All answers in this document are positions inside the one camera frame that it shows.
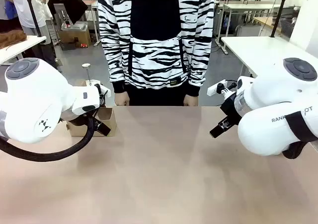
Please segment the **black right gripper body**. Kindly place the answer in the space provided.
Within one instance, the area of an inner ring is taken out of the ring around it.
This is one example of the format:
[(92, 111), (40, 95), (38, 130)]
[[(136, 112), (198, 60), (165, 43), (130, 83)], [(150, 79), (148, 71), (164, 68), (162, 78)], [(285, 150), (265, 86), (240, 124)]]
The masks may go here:
[(226, 117), (222, 120), (224, 124), (238, 125), (240, 122), (240, 114), (236, 111), (234, 104), (236, 96), (236, 93), (230, 95), (220, 107), (220, 109), (226, 115)]

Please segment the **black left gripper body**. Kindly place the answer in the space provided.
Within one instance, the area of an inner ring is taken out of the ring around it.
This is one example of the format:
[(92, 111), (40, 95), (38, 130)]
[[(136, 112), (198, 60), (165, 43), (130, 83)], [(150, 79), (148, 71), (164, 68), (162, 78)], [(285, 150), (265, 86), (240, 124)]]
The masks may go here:
[(96, 108), (79, 115), (77, 118), (74, 119), (74, 125), (75, 126), (84, 125), (87, 127), (98, 128), (101, 125), (101, 122), (97, 119), (98, 111), (99, 111), (99, 108)]

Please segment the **person's right hand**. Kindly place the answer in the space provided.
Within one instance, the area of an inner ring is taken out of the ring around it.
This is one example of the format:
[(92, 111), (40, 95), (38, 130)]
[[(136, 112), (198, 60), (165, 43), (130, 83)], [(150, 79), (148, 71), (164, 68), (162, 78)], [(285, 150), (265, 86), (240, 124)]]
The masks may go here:
[(126, 91), (121, 93), (115, 93), (114, 99), (115, 104), (117, 106), (129, 106), (130, 98)]

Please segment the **person's left hand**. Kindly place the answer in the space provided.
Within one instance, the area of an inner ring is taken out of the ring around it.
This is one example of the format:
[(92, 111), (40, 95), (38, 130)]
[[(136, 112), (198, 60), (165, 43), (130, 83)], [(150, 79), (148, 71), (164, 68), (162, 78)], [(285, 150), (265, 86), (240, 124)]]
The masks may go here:
[(198, 106), (199, 97), (198, 96), (190, 96), (185, 95), (183, 105), (184, 106), (190, 106), (190, 107), (196, 107)]

